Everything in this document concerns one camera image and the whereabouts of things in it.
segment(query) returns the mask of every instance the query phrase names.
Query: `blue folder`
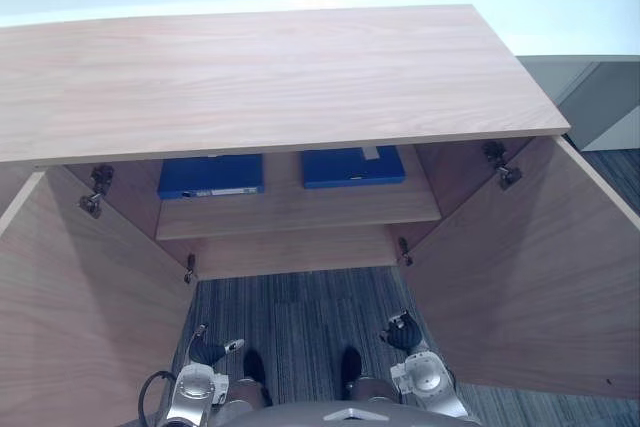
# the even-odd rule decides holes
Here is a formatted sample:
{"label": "blue folder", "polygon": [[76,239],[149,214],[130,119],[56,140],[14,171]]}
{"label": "blue folder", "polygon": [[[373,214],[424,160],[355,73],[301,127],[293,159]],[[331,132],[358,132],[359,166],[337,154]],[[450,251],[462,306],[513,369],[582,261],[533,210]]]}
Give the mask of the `blue folder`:
{"label": "blue folder", "polygon": [[169,159],[158,184],[161,199],[264,192],[262,155]]}
{"label": "blue folder", "polygon": [[378,158],[367,159],[360,148],[304,151],[304,187],[399,184],[405,180],[404,167],[395,147],[377,147],[377,154]]}

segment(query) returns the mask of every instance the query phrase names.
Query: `door hinge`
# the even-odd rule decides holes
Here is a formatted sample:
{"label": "door hinge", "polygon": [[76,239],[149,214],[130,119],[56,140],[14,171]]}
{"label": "door hinge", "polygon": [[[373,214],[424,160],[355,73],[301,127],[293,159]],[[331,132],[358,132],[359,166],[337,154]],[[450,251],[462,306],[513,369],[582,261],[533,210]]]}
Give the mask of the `door hinge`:
{"label": "door hinge", "polygon": [[411,267],[413,265],[413,259],[409,255],[409,242],[404,237],[398,238],[398,246],[400,247],[400,253],[404,259],[404,265]]}
{"label": "door hinge", "polygon": [[83,195],[78,201],[78,205],[82,210],[89,213],[91,217],[97,219],[102,214],[102,208],[100,207],[100,199],[102,199],[113,182],[114,169],[110,165],[99,165],[94,167],[91,171],[91,178],[93,179],[93,195]]}
{"label": "door hinge", "polygon": [[491,140],[485,142],[482,151],[487,157],[487,161],[493,165],[493,168],[500,176],[500,187],[507,190],[513,184],[522,178],[522,172],[517,167],[507,167],[507,161],[504,160],[504,154],[507,151],[502,142]]}
{"label": "door hinge", "polygon": [[184,283],[190,284],[193,277],[198,278],[196,274],[196,254],[192,253],[187,257],[187,273],[184,274]]}

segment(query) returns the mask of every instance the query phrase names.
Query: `cabinet door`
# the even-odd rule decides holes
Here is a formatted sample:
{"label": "cabinet door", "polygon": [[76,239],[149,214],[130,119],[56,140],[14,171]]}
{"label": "cabinet door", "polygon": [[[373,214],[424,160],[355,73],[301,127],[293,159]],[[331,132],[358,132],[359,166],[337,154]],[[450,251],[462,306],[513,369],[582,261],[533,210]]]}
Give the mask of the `cabinet door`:
{"label": "cabinet door", "polygon": [[561,138],[511,162],[403,269],[459,379],[637,397],[640,220]]}
{"label": "cabinet door", "polygon": [[78,208],[87,193],[54,167],[0,218],[2,425],[120,425],[137,418],[146,377],[170,367],[184,270],[106,203],[99,219]]}

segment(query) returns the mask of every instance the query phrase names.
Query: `striped carpet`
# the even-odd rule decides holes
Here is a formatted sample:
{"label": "striped carpet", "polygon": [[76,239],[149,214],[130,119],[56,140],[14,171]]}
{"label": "striped carpet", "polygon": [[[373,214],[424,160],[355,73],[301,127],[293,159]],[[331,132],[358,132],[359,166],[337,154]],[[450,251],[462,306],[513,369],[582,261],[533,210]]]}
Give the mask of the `striped carpet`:
{"label": "striped carpet", "polygon": [[640,214],[640,149],[582,152],[582,155]]}
{"label": "striped carpet", "polygon": [[[423,322],[393,267],[200,282],[177,356],[195,327],[208,323],[208,341],[241,337],[262,354],[274,402],[332,400],[339,394],[340,354],[346,345],[362,352],[365,373],[389,379],[389,367],[401,355],[377,333],[390,314],[404,307]],[[241,353],[223,359],[216,369],[240,378]],[[459,390],[490,427],[640,426],[638,403],[629,400],[468,384]]]}

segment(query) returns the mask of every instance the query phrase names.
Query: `wood grain surface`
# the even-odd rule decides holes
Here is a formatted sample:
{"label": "wood grain surface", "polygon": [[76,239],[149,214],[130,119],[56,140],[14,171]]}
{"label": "wood grain surface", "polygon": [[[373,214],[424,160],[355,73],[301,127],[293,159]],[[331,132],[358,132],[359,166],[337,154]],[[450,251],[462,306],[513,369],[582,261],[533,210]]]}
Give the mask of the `wood grain surface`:
{"label": "wood grain surface", "polygon": [[0,216],[32,172],[29,165],[0,165]]}
{"label": "wood grain surface", "polygon": [[535,139],[403,269],[462,382],[637,398],[640,219],[562,139]]}
{"label": "wood grain surface", "polygon": [[68,170],[34,176],[0,236],[0,424],[120,425],[171,364],[191,289],[108,204],[98,220],[79,209],[86,187]]}
{"label": "wood grain surface", "polygon": [[0,29],[0,162],[104,160],[562,133],[471,6]]}
{"label": "wood grain surface", "polygon": [[401,184],[332,189],[302,186],[298,153],[267,154],[263,194],[164,201],[157,238],[439,219],[438,206],[415,149],[404,145],[398,153],[407,176]]}
{"label": "wood grain surface", "polygon": [[197,257],[200,280],[395,265],[383,225],[211,237]]}
{"label": "wood grain surface", "polygon": [[[93,188],[91,172],[98,164],[72,164],[67,168],[84,183]],[[113,183],[104,202],[126,217],[147,237],[155,239],[161,200],[157,189],[162,172],[162,161],[144,160],[109,162],[114,170]],[[197,249],[196,239],[156,241],[165,252],[184,267],[187,257]]]}
{"label": "wood grain surface", "polygon": [[[529,138],[496,139],[506,148],[504,159],[512,159],[526,144]],[[411,222],[389,226],[398,258],[401,256],[398,238],[404,237],[413,249],[422,239],[433,231],[439,222],[462,205],[476,190],[496,177],[493,166],[487,162],[482,146],[486,141],[443,142],[437,144],[416,145],[420,164],[424,169],[433,194],[438,201],[442,219],[436,222]]]}

